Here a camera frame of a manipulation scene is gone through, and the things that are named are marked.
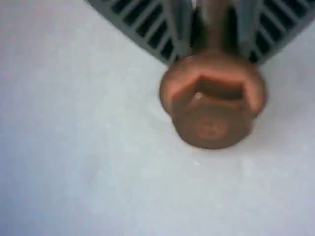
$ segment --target copper fitting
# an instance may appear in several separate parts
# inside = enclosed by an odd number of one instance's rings
[[[256,67],[227,49],[224,35],[230,7],[228,0],[206,1],[201,7],[203,46],[171,65],[160,85],[162,106],[177,133],[199,148],[226,148],[243,140],[267,100]]]

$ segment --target gray plastic grille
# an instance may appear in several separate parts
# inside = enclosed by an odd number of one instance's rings
[[[189,54],[200,31],[191,0],[86,1],[165,64]],[[236,13],[231,32],[237,34],[241,54],[261,64],[312,21],[315,0],[238,0]]]

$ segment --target white surface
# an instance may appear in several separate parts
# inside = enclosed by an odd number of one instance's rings
[[[82,1],[0,3],[1,236],[315,235],[315,24],[263,67],[253,135],[200,151],[164,66]]]

